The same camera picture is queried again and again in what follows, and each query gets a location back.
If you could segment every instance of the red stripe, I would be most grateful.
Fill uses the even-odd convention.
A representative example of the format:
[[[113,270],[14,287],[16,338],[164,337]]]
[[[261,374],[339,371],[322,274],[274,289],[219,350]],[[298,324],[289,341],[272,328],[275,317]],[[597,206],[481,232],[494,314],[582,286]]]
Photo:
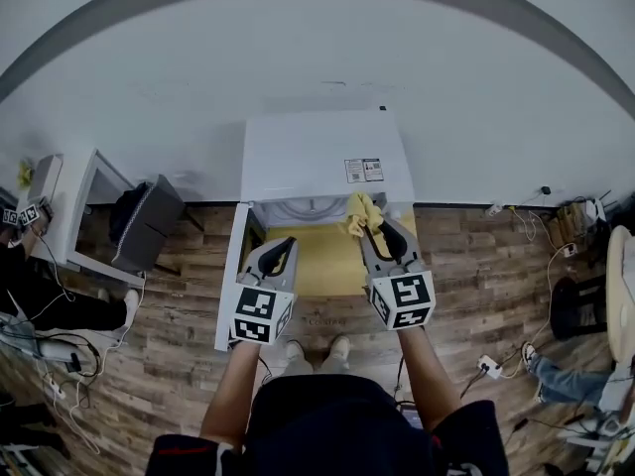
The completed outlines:
[[[168,448],[168,449],[160,449],[157,451],[159,455],[192,455],[193,453],[205,453],[211,449],[210,446],[204,446],[202,448],[190,448],[190,449],[180,449],[180,448]]]

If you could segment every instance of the warning label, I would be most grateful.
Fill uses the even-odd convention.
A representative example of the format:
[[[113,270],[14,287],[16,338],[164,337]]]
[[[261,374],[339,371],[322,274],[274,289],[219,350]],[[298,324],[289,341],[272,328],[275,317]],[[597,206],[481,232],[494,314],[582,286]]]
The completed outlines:
[[[344,161],[344,164],[349,183],[384,180],[379,159],[350,159]]]
[[[362,162],[364,163],[364,177],[366,181],[384,180],[379,159],[362,159]]]

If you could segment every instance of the black stool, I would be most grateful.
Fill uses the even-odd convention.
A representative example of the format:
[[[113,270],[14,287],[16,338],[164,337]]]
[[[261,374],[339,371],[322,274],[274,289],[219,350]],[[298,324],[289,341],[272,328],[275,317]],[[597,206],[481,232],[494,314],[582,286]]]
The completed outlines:
[[[595,324],[580,325],[580,310],[586,305],[593,306]],[[560,279],[554,287],[551,326],[558,340],[606,331],[606,276],[580,283]]]

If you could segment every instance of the chair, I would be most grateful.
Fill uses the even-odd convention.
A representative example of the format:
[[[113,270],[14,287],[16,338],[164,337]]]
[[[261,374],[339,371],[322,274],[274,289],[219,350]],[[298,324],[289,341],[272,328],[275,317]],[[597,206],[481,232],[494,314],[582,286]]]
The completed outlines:
[[[117,254],[112,266],[133,273],[155,268],[179,276],[180,272],[157,265],[156,261],[182,215],[199,231],[204,231],[187,212],[186,205],[166,177],[159,175],[156,182],[146,183],[145,192],[115,242]]]
[[[558,340],[606,331],[606,277],[577,283],[569,277],[554,287],[551,327]],[[590,305],[595,323],[580,325],[581,310]]]

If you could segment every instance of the white cabinet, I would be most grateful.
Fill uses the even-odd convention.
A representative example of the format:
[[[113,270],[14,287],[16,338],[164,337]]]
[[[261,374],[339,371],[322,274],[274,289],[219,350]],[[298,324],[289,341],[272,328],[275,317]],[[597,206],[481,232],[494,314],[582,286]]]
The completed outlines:
[[[230,290],[258,239],[270,228],[341,222],[348,197],[359,190],[393,218],[412,210],[412,179],[391,112],[308,112],[247,122],[216,349],[226,350],[236,309]]]

